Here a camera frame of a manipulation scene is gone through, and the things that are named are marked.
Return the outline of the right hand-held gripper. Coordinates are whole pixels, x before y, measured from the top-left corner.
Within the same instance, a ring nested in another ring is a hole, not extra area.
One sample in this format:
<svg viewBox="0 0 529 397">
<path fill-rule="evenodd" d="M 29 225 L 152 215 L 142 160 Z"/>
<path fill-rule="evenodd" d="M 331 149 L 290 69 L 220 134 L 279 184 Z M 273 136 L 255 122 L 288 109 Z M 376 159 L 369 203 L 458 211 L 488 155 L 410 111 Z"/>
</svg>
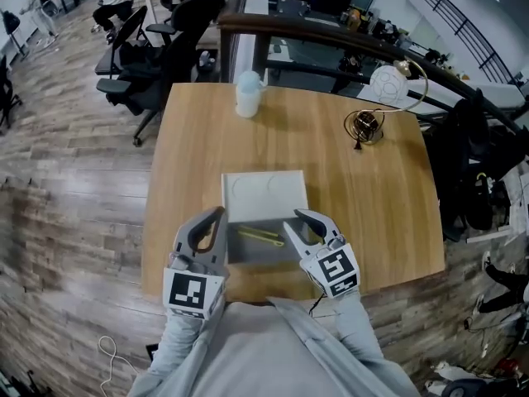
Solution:
<svg viewBox="0 0 529 397">
<path fill-rule="evenodd" d="M 334 220 L 310 209 L 293 211 L 301 220 L 286 220 L 283 228 L 309 279 L 330 299 L 357 290 L 360 268 Z"/>
</svg>

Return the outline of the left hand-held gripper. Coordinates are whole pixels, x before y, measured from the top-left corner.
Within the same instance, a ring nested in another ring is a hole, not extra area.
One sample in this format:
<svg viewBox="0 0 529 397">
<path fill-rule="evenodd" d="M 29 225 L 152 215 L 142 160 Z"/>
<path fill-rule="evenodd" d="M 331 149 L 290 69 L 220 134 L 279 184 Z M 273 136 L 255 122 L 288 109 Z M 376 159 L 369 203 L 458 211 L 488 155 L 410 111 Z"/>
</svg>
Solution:
<svg viewBox="0 0 529 397">
<path fill-rule="evenodd" d="M 177 231 L 164 268 L 163 305 L 182 317 L 208 320 L 226 292 L 227 215 L 222 206 L 190 218 Z"/>
</svg>

